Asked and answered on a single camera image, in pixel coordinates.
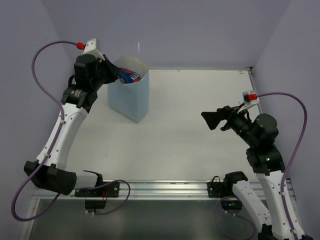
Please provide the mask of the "blue red snack packet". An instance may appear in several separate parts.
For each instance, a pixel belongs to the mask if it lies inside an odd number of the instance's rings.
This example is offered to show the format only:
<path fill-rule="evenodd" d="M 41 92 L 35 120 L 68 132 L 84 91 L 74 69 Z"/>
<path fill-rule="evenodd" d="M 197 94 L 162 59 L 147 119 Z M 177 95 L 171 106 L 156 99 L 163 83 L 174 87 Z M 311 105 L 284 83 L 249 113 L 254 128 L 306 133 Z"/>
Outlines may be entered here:
<path fill-rule="evenodd" d="M 132 84 L 139 82 L 142 78 L 139 74 L 136 72 L 127 69 L 127 68 L 121 68 L 118 74 L 118 79 L 123 83 L 123 84 Z"/>

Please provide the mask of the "light blue paper bag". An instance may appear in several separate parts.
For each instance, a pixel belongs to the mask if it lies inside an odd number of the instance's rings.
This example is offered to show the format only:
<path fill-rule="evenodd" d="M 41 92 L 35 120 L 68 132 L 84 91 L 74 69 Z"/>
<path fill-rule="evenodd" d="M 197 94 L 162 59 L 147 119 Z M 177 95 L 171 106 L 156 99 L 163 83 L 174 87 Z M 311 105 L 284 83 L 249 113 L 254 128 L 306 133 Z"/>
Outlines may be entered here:
<path fill-rule="evenodd" d="M 124 84 L 119 79 L 107 86 L 107 104 L 110 108 L 123 114 L 132 121 L 140 122 L 149 110 L 150 70 L 141 59 L 140 42 L 136 44 L 135 56 L 123 55 L 113 63 L 141 76 L 135 83 Z"/>

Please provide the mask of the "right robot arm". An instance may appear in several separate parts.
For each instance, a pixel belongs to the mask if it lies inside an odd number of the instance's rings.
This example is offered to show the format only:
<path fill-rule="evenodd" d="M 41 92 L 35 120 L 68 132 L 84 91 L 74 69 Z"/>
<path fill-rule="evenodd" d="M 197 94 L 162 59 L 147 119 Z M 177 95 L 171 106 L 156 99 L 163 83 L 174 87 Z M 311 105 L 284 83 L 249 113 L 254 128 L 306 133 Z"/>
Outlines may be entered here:
<path fill-rule="evenodd" d="M 285 165 L 275 139 L 279 133 L 276 119 L 266 113 L 251 120 L 241 106 L 225 106 L 214 112 L 203 111 L 210 130 L 225 121 L 221 131 L 233 130 L 249 147 L 246 158 L 261 184 L 266 204 L 250 189 L 250 183 L 241 171 L 225 175 L 223 192 L 237 197 L 248 211 L 260 240 L 310 240 L 301 227 L 288 191 Z"/>

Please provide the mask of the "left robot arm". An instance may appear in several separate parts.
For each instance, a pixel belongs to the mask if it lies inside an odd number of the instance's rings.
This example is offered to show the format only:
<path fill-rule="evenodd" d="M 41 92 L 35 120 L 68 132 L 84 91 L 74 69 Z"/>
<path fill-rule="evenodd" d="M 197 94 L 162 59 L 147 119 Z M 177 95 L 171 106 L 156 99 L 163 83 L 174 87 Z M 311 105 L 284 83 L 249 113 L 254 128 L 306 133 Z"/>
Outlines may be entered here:
<path fill-rule="evenodd" d="M 76 58 L 74 75 L 63 92 L 60 112 L 50 137 L 35 161 L 27 161 L 24 171 L 40 189 L 61 195 L 87 190 L 92 196 L 103 193 L 103 176 L 95 171 L 66 171 L 68 156 L 76 134 L 98 98 L 102 85 L 118 79 L 120 69 L 105 55 L 85 53 Z"/>

